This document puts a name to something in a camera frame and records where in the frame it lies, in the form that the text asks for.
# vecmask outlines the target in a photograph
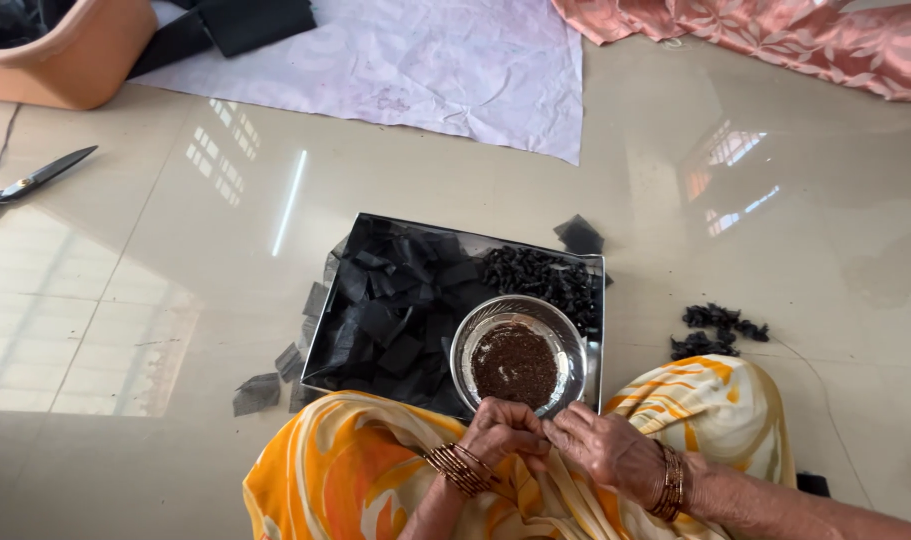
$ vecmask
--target white paper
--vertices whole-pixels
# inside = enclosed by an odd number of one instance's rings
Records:
[[[160,20],[181,10],[155,2]],[[207,53],[134,83],[405,124],[578,165],[581,36],[548,0],[316,0],[319,28]]]

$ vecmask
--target tile floor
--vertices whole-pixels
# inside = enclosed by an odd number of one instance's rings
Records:
[[[241,479],[289,415],[233,418],[233,389],[358,212],[556,248],[582,214],[616,279],[606,392],[666,361],[683,306],[742,308],[798,467],[911,520],[911,104],[686,43],[587,45],[577,168],[135,85],[25,107],[0,187],[101,148],[0,218],[0,537],[247,537]]]

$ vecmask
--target orange plastic basket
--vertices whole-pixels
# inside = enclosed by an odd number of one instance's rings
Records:
[[[158,24],[150,0],[76,0],[47,35],[0,49],[0,99],[98,107],[118,92]]]

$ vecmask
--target scissors blade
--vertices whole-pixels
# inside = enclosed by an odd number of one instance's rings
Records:
[[[98,148],[98,146],[89,146],[89,148],[76,150],[75,152],[72,152],[65,157],[60,157],[52,163],[42,167],[38,171],[30,174],[29,179],[36,184],[45,184],[46,182],[64,173],[66,170],[76,165],[81,160],[84,160],[89,154],[95,152],[96,148]]]

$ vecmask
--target scissors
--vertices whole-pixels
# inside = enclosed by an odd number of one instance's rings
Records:
[[[96,148],[98,148],[98,146],[89,146],[89,148],[77,150],[65,157],[60,157],[26,178],[22,178],[6,187],[0,191],[0,205],[12,203],[21,199],[46,182],[64,173],[72,166],[75,166],[81,160],[84,160],[89,154],[95,152]]]

